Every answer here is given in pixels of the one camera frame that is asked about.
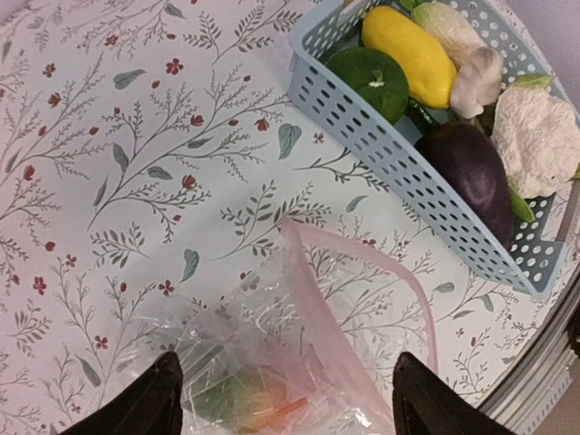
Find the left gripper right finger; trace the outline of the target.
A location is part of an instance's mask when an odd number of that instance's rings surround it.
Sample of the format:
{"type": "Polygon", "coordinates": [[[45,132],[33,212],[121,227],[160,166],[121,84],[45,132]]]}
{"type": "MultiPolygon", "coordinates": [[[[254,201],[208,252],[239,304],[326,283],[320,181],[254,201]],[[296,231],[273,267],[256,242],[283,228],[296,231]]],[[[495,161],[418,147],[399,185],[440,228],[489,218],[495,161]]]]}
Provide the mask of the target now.
{"type": "Polygon", "coordinates": [[[412,353],[398,357],[393,369],[395,432],[404,435],[513,435],[475,409],[412,353]]]}

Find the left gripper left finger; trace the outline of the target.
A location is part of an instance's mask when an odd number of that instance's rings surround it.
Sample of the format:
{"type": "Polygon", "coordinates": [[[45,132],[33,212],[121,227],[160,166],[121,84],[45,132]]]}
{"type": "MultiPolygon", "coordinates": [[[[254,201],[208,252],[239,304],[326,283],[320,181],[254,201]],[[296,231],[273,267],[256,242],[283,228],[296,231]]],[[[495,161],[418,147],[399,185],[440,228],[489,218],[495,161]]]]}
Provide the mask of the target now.
{"type": "Polygon", "coordinates": [[[63,435],[179,435],[182,385],[179,358],[166,352],[111,402],[63,435]]]}

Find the clear zip top bag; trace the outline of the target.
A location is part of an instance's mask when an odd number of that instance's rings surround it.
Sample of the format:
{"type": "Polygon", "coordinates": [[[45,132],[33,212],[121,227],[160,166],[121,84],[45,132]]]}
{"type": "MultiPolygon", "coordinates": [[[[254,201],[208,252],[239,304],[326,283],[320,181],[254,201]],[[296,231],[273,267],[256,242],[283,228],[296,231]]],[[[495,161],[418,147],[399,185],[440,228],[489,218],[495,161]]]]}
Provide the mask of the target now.
{"type": "MultiPolygon", "coordinates": [[[[151,330],[123,359],[125,387],[174,352],[180,396],[246,368],[286,379],[309,404],[257,434],[391,434],[392,371],[403,352],[439,368],[430,303],[416,276],[361,240],[285,220],[273,253],[222,300],[181,295],[137,320],[151,330]]],[[[186,434],[236,434],[184,410],[186,434]]]]}

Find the purple fake eggplant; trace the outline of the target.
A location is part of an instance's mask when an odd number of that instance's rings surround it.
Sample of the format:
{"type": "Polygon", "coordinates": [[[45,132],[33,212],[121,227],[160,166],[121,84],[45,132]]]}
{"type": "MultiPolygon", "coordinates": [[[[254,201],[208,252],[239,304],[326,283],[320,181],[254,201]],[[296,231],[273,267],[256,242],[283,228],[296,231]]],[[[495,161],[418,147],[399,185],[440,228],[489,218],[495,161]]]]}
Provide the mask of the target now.
{"type": "Polygon", "coordinates": [[[488,136],[466,122],[450,121],[424,133],[415,149],[507,247],[515,216],[504,164],[488,136]]]}

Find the white fake cauliflower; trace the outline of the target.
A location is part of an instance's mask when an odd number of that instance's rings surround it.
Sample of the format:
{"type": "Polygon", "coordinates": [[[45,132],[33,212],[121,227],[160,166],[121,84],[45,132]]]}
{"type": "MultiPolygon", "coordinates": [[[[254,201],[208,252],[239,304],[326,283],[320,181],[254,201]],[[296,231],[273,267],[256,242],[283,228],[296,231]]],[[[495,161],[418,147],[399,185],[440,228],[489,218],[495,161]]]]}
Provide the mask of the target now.
{"type": "Polygon", "coordinates": [[[549,92],[553,80],[518,76],[495,107],[491,139],[507,174],[512,210],[527,223],[536,218],[526,201],[557,193],[579,167],[575,108],[549,92]]]}

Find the green fake cucumber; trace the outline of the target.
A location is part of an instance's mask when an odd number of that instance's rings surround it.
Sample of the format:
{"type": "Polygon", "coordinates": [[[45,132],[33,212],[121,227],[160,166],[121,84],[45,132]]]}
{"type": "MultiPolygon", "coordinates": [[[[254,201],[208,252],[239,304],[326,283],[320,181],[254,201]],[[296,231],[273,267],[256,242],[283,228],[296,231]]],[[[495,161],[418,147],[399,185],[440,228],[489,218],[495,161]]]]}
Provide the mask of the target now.
{"type": "Polygon", "coordinates": [[[420,131],[431,131],[440,126],[440,123],[414,99],[408,100],[405,115],[420,131]]]}

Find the white fake garlic bulb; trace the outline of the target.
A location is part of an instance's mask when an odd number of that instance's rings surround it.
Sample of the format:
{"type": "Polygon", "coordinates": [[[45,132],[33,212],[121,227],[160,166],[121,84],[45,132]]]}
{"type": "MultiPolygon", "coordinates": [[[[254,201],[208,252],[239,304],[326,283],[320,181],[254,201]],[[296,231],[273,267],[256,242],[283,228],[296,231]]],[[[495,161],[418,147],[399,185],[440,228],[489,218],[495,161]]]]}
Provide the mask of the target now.
{"type": "Polygon", "coordinates": [[[503,57],[495,50],[480,47],[460,66],[450,95],[450,108],[463,119],[483,113],[501,93],[503,57]]]}

